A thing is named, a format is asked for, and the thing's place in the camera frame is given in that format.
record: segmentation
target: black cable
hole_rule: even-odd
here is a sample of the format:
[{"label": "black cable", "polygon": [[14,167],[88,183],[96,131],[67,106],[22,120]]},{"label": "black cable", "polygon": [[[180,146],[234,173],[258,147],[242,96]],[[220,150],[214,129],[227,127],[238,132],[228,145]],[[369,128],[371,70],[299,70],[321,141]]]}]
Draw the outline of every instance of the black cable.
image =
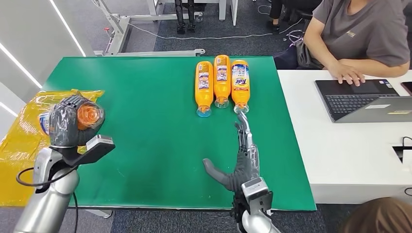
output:
[{"label": "black cable", "polygon": [[405,148],[405,139],[412,140],[412,137],[403,137],[403,138],[402,138],[402,149]]},{"label": "black cable", "polygon": [[[24,181],[22,181],[22,180],[20,179],[20,176],[21,176],[24,172],[27,172],[27,171],[30,171],[30,170],[34,170],[34,167],[30,167],[30,168],[26,168],[26,169],[22,170],[21,172],[19,172],[19,173],[17,174],[17,176],[16,176],[16,181],[17,181],[19,184],[21,184],[21,185],[29,186],[29,187],[44,186],[44,185],[48,185],[48,184],[51,184],[51,183],[53,183],[53,182],[56,182],[56,181],[58,181],[59,179],[65,177],[65,176],[67,176],[67,175],[69,175],[72,171],[76,170],[78,167],[79,167],[79,166],[74,166],[74,167],[72,167],[68,172],[66,172],[65,174],[57,177],[57,178],[54,179],[54,180],[46,181],[46,182],[43,182],[43,183],[26,183],[26,182],[24,182]],[[74,206],[75,206],[75,209],[76,209],[76,217],[75,217],[76,219],[75,219],[75,223],[74,223],[74,233],[76,233],[76,232],[77,232],[77,221],[79,220],[79,207],[78,207],[78,205],[77,205],[77,197],[76,197],[76,194],[75,194],[74,192],[73,192],[73,199],[74,199]]]},{"label": "black cable", "polygon": [[56,182],[56,181],[58,181],[59,179],[65,177],[65,176],[67,176],[67,175],[69,175],[69,173],[71,173],[72,171],[76,170],[78,167],[79,167],[79,166],[74,166],[74,167],[72,167],[68,172],[66,172],[65,174],[57,177],[57,178],[54,179],[54,180],[46,181],[46,182],[44,182],[44,183],[26,183],[26,182],[24,182],[24,181],[22,181],[22,180],[20,179],[20,176],[21,176],[24,172],[26,172],[26,171],[34,170],[34,167],[30,167],[30,168],[26,168],[26,169],[22,170],[21,172],[19,172],[19,173],[17,174],[17,176],[16,176],[16,181],[17,181],[19,184],[21,184],[21,185],[29,186],[29,187],[44,186],[44,185],[48,185],[48,184],[51,184],[51,183],[53,183],[53,182]]},{"label": "black cable", "polygon": [[409,194],[409,193],[408,193],[408,190],[412,190],[412,188],[406,188],[404,193],[405,193],[406,195],[412,197],[412,194]]},{"label": "black cable", "polygon": [[[405,139],[412,140],[411,137],[406,137],[406,136],[403,137],[403,138],[402,138],[402,150],[405,149]],[[406,189],[404,190],[404,193],[405,193],[407,196],[412,197],[412,194],[409,194],[409,193],[408,193],[408,190],[412,190],[412,187],[406,188]]]},{"label": "black cable", "polygon": [[74,192],[73,192],[73,199],[74,199],[74,207],[76,208],[76,219],[74,223],[74,233],[76,233],[77,232],[77,221],[79,220],[79,207],[77,205],[77,197]]}]

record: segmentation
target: bottle label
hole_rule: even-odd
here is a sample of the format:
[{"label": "bottle label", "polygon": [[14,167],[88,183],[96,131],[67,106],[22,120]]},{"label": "bottle label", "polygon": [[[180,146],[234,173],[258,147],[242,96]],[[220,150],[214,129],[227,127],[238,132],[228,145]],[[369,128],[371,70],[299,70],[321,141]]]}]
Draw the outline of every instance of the bottle label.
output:
[{"label": "bottle label", "polygon": [[233,90],[249,90],[249,67],[243,64],[232,66]]},{"label": "bottle label", "polygon": [[198,88],[199,90],[209,89],[209,73],[208,72],[199,73]]},{"label": "bottle label", "polygon": [[217,81],[227,81],[227,66],[217,67]]},{"label": "bottle label", "polygon": [[47,135],[49,135],[49,115],[49,112],[45,112],[39,115],[40,127]]}]

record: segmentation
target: white table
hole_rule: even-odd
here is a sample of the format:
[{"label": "white table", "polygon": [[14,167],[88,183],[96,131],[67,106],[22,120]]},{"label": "white table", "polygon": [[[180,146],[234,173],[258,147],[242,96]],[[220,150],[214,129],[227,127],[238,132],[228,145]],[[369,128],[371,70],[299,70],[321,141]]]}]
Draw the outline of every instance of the white table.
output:
[{"label": "white table", "polygon": [[[316,203],[359,204],[381,197],[412,202],[404,194],[412,187],[412,173],[392,148],[412,137],[412,122],[332,123],[315,86],[315,80],[333,79],[328,71],[278,73]],[[387,80],[399,95],[409,95],[400,83],[412,81],[412,71]]]}]

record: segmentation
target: table leg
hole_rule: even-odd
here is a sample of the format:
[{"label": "table leg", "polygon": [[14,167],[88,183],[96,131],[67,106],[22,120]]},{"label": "table leg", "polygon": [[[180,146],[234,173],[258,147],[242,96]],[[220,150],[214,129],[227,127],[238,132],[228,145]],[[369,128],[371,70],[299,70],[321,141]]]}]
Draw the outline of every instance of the table leg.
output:
[{"label": "table leg", "polygon": [[226,0],[219,0],[219,20],[226,19]]},{"label": "table leg", "polygon": [[110,218],[113,214],[112,210],[86,210],[92,214],[95,214],[97,216],[101,216],[104,218]]}]

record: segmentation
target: white wall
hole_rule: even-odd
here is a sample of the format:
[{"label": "white wall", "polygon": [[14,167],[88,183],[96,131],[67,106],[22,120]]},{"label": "white wall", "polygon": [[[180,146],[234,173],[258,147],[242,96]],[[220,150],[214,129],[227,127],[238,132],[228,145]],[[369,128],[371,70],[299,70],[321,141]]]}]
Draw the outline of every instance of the white wall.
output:
[{"label": "white wall", "polygon": [[[2,83],[0,83],[0,102],[17,114],[26,104]],[[0,141],[7,134],[15,119],[14,115],[0,106]]]},{"label": "white wall", "polygon": [[[63,0],[54,0],[87,56],[90,43],[74,24]],[[0,43],[43,84],[65,56],[82,56],[50,0],[5,0],[0,3]],[[0,50],[0,82],[29,101],[39,88]]]}]

